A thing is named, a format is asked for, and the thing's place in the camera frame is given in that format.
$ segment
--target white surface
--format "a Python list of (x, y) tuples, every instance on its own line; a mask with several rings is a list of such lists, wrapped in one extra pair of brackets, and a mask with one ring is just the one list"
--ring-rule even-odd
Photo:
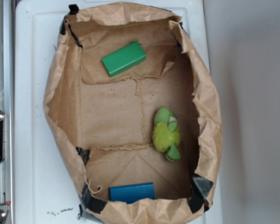
[(280, 224), (280, 0), (204, 0), (224, 223)]
[[(15, 223), (93, 223), (77, 219), (80, 201), (57, 150), (42, 104), (59, 27), (69, 4), (80, 9), (111, 1), (22, 0), (16, 9)], [(200, 0), (135, 1), (172, 10), (208, 66), (203, 4)], [(192, 224), (221, 224), (220, 185), (213, 207)]]

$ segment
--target black tape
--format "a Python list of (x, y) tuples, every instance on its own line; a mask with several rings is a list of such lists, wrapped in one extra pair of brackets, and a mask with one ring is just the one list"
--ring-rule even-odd
[(83, 208), (82, 208), (81, 204), (79, 204), (79, 209), (80, 209), (80, 213), (78, 214), (78, 217), (77, 217), (78, 220), (80, 220), (83, 215)]
[(177, 41), (177, 46), (180, 48), (182, 45)]
[(204, 212), (207, 212), (208, 210), (210, 210), (210, 208), (208, 206), (204, 206)]
[(69, 8), (70, 8), (69, 15), (76, 15), (79, 12), (79, 7), (76, 4), (69, 5)]
[(82, 202), (86, 208), (98, 214), (101, 213), (101, 211), (105, 208), (107, 204), (106, 201), (93, 197), (90, 191), (88, 190), (87, 184), (85, 184), (82, 191)]
[(74, 34), (74, 32), (71, 30), (71, 25), (70, 24), (69, 24), (69, 29), (70, 29), (70, 34), (74, 38), (74, 40), (75, 40), (76, 44), (78, 45), (78, 47), (82, 47), (82, 44), (80, 43), (79, 39)]
[(76, 150), (78, 152), (78, 154), (82, 157), (82, 160), (84, 162), (84, 165), (86, 166), (86, 163), (88, 162), (89, 160), (89, 153), (90, 153), (90, 150), (83, 150), (82, 148), (80, 147), (76, 147)]
[(79, 12), (79, 7), (75, 4), (75, 5), (69, 5), (70, 8), (70, 12), (64, 17), (61, 26), (60, 26), (60, 34), (65, 35), (66, 33), (66, 29), (65, 29), (65, 24), (64, 24), (64, 20), (68, 15), (76, 15)]
[(214, 183), (205, 177), (198, 174), (193, 175), (191, 181), (193, 193), (192, 197), (189, 199), (189, 207), (193, 213), (202, 208), (213, 185)]

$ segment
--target cardboard bottom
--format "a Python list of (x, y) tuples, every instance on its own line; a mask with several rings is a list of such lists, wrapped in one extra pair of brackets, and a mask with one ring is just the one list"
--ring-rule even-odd
[[(82, 122), (82, 127), (87, 127), (84, 148), (91, 150), (86, 177), (95, 197), (109, 200), (110, 187), (147, 182), (154, 183), (156, 199), (191, 196), (199, 125), (189, 70), (188, 58), (179, 53), (172, 68), (160, 78), (81, 83), (85, 96), (82, 114), (88, 117)], [(182, 159), (177, 162), (168, 161), (152, 144), (153, 118), (162, 105), (176, 113), (181, 129)]]

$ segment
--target metal frame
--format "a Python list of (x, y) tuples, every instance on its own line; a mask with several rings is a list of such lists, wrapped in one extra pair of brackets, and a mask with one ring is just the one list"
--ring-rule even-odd
[(0, 210), (14, 219), (13, 127), (14, 127), (14, 23), (15, 0), (0, 0), (0, 110), (4, 112), (5, 160), (0, 164)]

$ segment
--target stuffed frog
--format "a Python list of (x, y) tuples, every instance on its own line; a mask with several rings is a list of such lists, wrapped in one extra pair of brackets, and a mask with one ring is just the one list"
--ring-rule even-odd
[(165, 106), (161, 106), (154, 116), (153, 143), (158, 151), (166, 153), (169, 161), (181, 159), (177, 149), (181, 143), (177, 118), (172, 110)]

